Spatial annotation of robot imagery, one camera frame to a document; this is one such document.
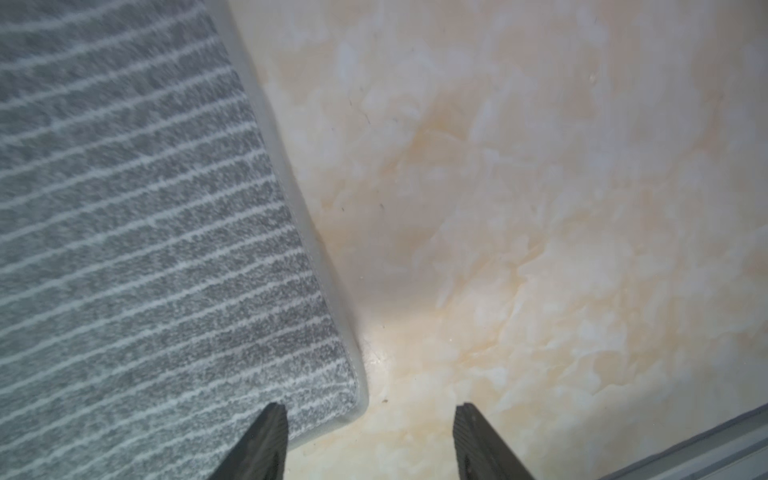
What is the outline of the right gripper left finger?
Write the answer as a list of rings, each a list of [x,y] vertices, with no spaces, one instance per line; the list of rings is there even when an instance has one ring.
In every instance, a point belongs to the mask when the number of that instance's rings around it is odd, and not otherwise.
[[[280,403],[269,403],[209,479],[281,480],[288,440],[286,407]]]

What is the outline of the grey striped dishcloth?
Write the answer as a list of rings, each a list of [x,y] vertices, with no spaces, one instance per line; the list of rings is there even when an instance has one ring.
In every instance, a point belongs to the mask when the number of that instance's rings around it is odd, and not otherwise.
[[[1,5],[1,475],[207,479],[276,404],[357,419],[362,359],[203,1]]]

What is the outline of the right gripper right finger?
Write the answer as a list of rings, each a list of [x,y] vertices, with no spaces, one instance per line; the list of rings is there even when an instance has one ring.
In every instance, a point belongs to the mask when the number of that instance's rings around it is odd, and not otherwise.
[[[456,407],[452,435],[461,480],[534,479],[474,404]]]

